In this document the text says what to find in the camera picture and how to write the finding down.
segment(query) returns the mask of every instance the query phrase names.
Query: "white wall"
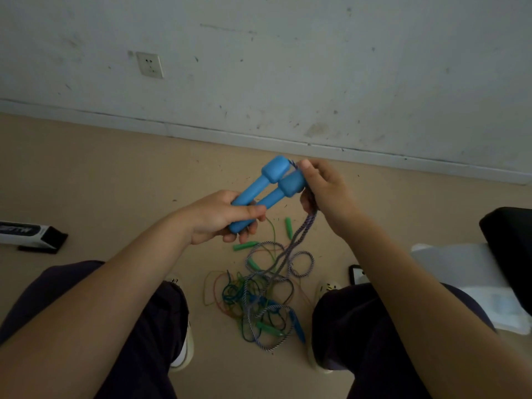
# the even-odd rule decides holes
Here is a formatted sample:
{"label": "white wall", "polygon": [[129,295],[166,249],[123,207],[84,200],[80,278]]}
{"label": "white wall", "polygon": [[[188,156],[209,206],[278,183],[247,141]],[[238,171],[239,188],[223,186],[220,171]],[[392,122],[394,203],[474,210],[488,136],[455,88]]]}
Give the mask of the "white wall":
{"label": "white wall", "polygon": [[528,183],[530,17],[531,0],[0,0],[0,110]]}

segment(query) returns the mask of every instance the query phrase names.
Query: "braided rope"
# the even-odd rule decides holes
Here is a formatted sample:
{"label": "braided rope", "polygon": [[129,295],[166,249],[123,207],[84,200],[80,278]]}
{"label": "braided rope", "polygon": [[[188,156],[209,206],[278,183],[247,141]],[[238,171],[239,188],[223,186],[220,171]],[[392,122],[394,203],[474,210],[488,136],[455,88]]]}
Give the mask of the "braided rope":
{"label": "braided rope", "polygon": [[[306,277],[312,272],[312,269],[314,268],[314,257],[312,256],[312,254],[306,250],[302,250],[294,254],[292,254],[292,251],[294,250],[294,248],[296,248],[296,246],[298,246],[301,242],[303,242],[303,239],[305,239],[305,236],[309,232],[309,229],[314,223],[315,219],[316,219],[315,214],[309,214],[306,217],[303,224],[297,229],[297,231],[292,236],[292,240],[290,241],[290,244],[286,247],[286,249],[284,248],[282,244],[278,242],[265,241],[265,242],[255,245],[255,247],[251,249],[251,251],[249,252],[246,258],[245,265],[246,265],[246,268],[249,270],[250,274],[246,276],[244,279],[244,291],[243,291],[244,293],[242,295],[242,302],[243,302],[243,307],[244,307],[244,318],[247,321],[247,325],[249,327],[251,336],[253,336],[253,341],[256,343],[258,347],[260,347],[266,352],[270,352],[278,348],[292,334],[292,331],[294,330],[294,323],[293,321],[291,322],[290,329],[288,330],[288,332],[285,333],[285,335],[281,337],[281,339],[277,341],[274,345],[264,346],[263,343],[259,342],[259,334],[257,333],[255,329],[254,320],[260,319],[262,315],[266,313],[266,311],[272,311],[272,310],[279,311],[280,309],[283,308],[283,309],[286,309],[286,311],[288,311],[289,313],[292,313],[293,315],[295,315],[295,312],[290,306],[281,305],[281,304],[268,305],[257,313],[253,312],[253,307],[259,301],[261,297],[264,297],[266,295],[266,292],[268,291],[268,288],[270,287],[272,283],[286,282],[287,280],[289,280],[290,275],[293,275],[298,278]],[[253,256],[255,251],[263,245],[276,245],[282,249],[282,252],[279,254],[279,256],[277,256],[273,265],[270,266],[268,269],[256,271],[249,264],[249,259]],[[293,267],[293,260],[296,258],[296,256],[299,256],[299,255],[308,255],[310,258],[310,266],[308,270],[304,273],[298,273],[297,271],[294,270],[294,267]],[[277,267],[277,265],[279,264],[282,258],[283,258],[283,261],[281,265]],[[280,273],[285,266],[287,267],[287,275],[282,276],[280,275]],[[261,276],[267,280],[266,287],[264,287],[262,290],[259,291],[259,294],[256,296],[255,300],[248,302],[249,291],[248,291],[247,285],[249,281],[253,277],[256,277],[256,276]]]}

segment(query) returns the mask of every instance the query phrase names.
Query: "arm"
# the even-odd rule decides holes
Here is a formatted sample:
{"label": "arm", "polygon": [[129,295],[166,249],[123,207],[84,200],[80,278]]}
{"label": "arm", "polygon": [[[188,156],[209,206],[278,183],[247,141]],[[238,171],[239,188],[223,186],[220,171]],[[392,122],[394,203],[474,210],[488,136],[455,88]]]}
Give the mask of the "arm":
{"label": "arm", "polygon": [[[349,197],[324,160],[300,162],[318,207],[384,303],[432,397],[532,397],[532,369]],[[310,211],[309,194],[302,195]]]}
{"label": "arm", "polygon": [[0,347],[0,397],[94,397],[183,250],[215,235],[232,242],[229,223],[262,219],[264,206],[231,206],[237,195],[220,191],[156,222],[28,322]]}

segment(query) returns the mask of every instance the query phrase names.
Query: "hand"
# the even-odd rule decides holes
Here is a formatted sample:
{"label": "hand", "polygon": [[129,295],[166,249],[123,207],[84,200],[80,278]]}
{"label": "hand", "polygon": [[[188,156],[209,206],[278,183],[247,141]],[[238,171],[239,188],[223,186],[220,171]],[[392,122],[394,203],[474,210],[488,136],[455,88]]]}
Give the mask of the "hand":
{"label": "hand", "polygon": [[[239,192],[219,190],[203,199],[178,210],[191,224],[190,243],[198,245],[216,235],[223,235],[224,242],[234,242],[236,235],[227,226],[233,221],[266,219],[266,206],[256,206],[255,201],[249,206],[231,206]],[[248,234],[255,234],[257,222],[253,221],[239,233],[240,243],[247,241]]]}
{"label": "hand", "polygon": [[357,209],[342,175],[326,160],[301,160],[297,166],[310,187],[301,194],[303,210],[309,214],[321,210],[329,227],[343,238]]}

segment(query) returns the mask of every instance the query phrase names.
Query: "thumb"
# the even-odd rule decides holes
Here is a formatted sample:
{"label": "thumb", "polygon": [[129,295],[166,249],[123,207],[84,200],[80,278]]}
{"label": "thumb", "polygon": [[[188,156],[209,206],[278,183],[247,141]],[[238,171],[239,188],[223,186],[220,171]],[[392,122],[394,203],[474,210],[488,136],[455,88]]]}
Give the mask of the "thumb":
{"label": "thumb", "polygon": [[227,220],[229,222],[255,220],[264,214],[266,214],[266,206],[262,204],[254,206],[230,206]]}
{"label": "thumb", "polygon": [[327,181],[321,176],[320,171],[314,168],[309,160],[302,160],[299,163],[299,168],[312,191],[317,191],[327,184]]}

